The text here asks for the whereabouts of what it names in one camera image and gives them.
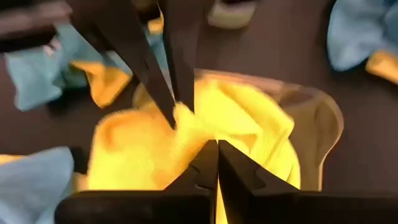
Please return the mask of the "blue microfiber towel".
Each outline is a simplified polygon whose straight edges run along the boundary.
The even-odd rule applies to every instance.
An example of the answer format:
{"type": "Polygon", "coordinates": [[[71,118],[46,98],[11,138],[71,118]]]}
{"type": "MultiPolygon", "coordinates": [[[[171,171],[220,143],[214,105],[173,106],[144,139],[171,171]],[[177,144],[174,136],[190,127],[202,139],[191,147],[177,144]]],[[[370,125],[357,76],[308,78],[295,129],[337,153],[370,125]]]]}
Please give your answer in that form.
{"type": "Polygon", "coordinates": [[[398,0],[336,0],[326,45],[337,71],[349,70],[381,50],[398,57],[398,0]]]}
{"type": "Polygon", "coordinates": [[[55,224],[57,205],[73,192],[73,171],[68,147],[0,165],[0,224],[55,224]]]}

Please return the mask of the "clear plastic basket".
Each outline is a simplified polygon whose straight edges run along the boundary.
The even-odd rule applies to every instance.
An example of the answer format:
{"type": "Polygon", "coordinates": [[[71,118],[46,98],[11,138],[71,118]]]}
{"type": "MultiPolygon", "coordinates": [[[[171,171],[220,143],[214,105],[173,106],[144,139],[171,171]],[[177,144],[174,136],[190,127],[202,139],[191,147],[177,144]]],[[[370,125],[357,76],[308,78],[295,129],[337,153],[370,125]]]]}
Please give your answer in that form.
{"type": "Polygon", "coordinates": [[[300,163],[301,188],[321,191],[324,160],[344,128],[342,112],[331,96],[315,88],[240,73],[196,70],[195,76],[252,85],[270,95],[295,123],[289,139],[300,163]]]}

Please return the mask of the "clear spray bottle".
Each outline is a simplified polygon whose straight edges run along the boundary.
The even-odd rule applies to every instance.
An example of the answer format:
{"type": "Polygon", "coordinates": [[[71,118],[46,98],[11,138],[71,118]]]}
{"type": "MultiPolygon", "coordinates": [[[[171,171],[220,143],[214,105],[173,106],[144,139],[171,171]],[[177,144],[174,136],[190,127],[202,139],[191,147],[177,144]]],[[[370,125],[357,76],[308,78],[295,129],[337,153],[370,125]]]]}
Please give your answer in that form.
{"type": "Polygon", "coordinates": [[[240,29],[251,21],[260,0],[215,0],[207,20],[222,29],[240,29]]]}

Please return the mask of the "teal microfiber towel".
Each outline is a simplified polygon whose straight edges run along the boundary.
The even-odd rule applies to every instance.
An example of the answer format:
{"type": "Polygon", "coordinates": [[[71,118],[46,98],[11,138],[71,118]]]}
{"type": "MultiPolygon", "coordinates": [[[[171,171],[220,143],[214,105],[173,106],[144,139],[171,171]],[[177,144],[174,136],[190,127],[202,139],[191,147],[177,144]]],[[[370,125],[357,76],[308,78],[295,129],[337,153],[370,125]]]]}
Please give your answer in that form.
{"type": "Polygon", "coordinates": [[[21,111],[56,100],[66,89],[90,87],[85,73],[73,68],[70,62],[79,59],[101,61],[107,53],[95,50],[69,24],[56,29],[58,34],[49,44],[4,56],[16,88],[15,106],[21,111]]]}

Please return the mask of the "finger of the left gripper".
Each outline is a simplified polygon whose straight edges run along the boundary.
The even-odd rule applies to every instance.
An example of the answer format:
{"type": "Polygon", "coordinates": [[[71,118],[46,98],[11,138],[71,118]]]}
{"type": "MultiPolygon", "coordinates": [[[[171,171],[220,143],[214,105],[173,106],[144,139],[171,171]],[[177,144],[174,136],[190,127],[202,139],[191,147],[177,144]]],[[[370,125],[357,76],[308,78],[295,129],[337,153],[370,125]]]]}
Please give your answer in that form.
{"type": "Polygon", "coordinates": [[[163,40],[175,101],[194,110],[197,42],[204,17],[204,0],[160,0],[163,40]]]}
{"type": "Polygon", "coordinates": [[[97,50],[112,49],[145,86],[171,128],[174,99],[130,0],[67,0],[71,23],[97,50]]]}

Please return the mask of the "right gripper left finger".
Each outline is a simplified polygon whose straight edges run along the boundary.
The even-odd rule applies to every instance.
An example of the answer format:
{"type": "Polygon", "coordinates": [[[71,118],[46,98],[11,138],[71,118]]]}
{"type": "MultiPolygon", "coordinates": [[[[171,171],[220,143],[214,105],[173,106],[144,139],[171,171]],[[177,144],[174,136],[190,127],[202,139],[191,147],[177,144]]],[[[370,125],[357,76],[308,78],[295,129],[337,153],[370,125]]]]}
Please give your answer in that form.
{"type": "Polygon", "coordinates": [[[209,140],[165,189],[79,192],[59,203],[55,224],[215,224],[217,174],[209,140]]]}

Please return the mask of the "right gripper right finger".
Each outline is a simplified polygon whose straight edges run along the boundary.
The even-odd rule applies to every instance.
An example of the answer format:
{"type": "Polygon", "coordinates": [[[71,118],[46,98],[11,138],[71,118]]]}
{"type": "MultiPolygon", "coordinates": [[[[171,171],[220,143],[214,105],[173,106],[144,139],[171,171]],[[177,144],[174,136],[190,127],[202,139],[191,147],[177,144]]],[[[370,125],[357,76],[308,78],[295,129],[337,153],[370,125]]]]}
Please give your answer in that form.
{"type": "Polygon", "coordinates": [[[219,150],[229,224],[398,224],[398,195],[299,190],[227,141],[219,150]]]}

